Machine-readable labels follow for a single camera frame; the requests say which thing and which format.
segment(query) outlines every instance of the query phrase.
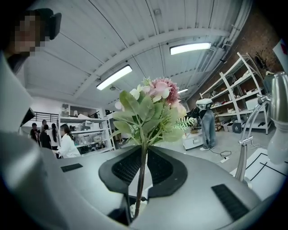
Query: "white sneaker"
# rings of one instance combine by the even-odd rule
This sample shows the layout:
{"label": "white sneaker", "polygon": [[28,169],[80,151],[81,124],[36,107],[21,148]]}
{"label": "white sneaker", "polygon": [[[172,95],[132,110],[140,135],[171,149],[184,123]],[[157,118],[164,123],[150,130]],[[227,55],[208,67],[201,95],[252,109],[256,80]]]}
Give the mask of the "white sneaker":
{"label": "white sneaker", "polygon": [[209,150],[209,149],[206,149],[206,148],[204,148],[204,147],[201,147],[201,148],[200,148],[200,151],[206,151],[206,150]]}

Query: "jeans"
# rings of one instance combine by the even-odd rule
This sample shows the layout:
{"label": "jeans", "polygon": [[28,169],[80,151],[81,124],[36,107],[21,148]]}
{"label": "jeans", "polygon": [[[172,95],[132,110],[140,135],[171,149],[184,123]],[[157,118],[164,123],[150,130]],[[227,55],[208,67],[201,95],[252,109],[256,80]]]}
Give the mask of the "jeans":
{"label": "jeans", "polygon": [[215,131],[215,118],[213,111],[208,109],[201,119],[201,128],[203,134],[203,147],[213,148],[216,143],[216,131]]}

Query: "white lab coat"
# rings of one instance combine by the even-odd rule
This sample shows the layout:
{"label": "white lab coat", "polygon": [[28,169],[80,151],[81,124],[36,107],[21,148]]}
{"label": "white lab coat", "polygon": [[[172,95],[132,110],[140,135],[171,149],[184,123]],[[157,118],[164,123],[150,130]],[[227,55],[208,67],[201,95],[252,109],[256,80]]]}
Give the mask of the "white lab coat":
{"label": "white lab coat", "polygon": [[61,139],[61,147],[58,147],[59,156],[63,158],[72,158],[81,156],[78,149],[74,145],[74,141],[70,138],[69,135],[65,134]]}

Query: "ceiling beam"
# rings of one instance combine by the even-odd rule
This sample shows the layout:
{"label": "ceiling beam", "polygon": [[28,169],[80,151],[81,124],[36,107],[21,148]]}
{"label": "ceiling beam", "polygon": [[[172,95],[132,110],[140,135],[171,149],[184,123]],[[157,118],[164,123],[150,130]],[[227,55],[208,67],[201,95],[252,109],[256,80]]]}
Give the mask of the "ceiling beam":
{"label": "ceiling beam", "polygon": [[90,77],[88,77],[85,82],[80,86],[80,88],[74,93],[74,98],[78,98],[99,76],[107,72],[109,69],[120,63],[121,61],[129,58],[131,55],[156,45],[158,43],[166,42],[176,38],[191,37],[191,36],[224,36],[228,37],[229,32],[224,30],[216,29],[204,29],[204,28],[194,28],[194,29],[182,29],[177,31],[170,31],[167,33],[162,33],[148,39],[145,39],[133,46],[128,47],[127,49],[121,51],[118,55],[115,55],[109,61],[105,62],[100,66]]}

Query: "brick wall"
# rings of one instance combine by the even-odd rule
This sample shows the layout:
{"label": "brick wall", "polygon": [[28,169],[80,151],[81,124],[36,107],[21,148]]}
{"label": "brick wall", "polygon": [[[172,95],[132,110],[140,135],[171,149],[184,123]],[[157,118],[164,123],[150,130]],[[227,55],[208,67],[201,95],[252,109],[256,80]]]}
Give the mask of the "brick wall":
{"label": "brick wall", "polygon": [[[251,9],[250,15],[247,18],[247,21],[240,32],[237,40],[234,42],[231,50],[227,55],[227,63],[220,66],[218,70],[216,70],[211,77],[205,82],[205,84],[199,88],[199,90],[187,101],[187,104],[190,109],[195,107],[195,102],[200,98],[200,94],[208,89],[211,85],[213,85],[219,78],[220,72],[225,73],[229,68],[237,61],[238,55],[237,52],[240,54],[249,53],[252,59],[254,59],[256,52],[261,52],[263,59],[267,58],[266,64],[268,68],[272,72],[282,71],[283,68],[277,59],[276,55],[273,52],[274,46],[280,41],[280,38],[276,34],[272,25],[270,25],[269,21],[265,18],[265,16],[261,13],[261,11],[254,6]],[[238,79],[243,75],[243,73],[247,69],[242,67],[236,74],[235,77]],[[260,70],[262,76],[265,76],[265,70]],[[257,79],[260,86],[262,86],[261,79]],[[250,90],[255,88],[255,84],[253,79],[249,79],[245,83],[240,85],[241,89]],[[221,86],[216,88],[216,91],[219,92],[221,88],[226,88],[225,84],[223,83]],[[228,100],[228,93],[225,93],[223,96],[217,98],[217,101],[221,102],[224,100]],[[221,110],[218,111],[226,111],[227,108],[233,108],[233,104],[228,104],[226,106],[220,107]]]}

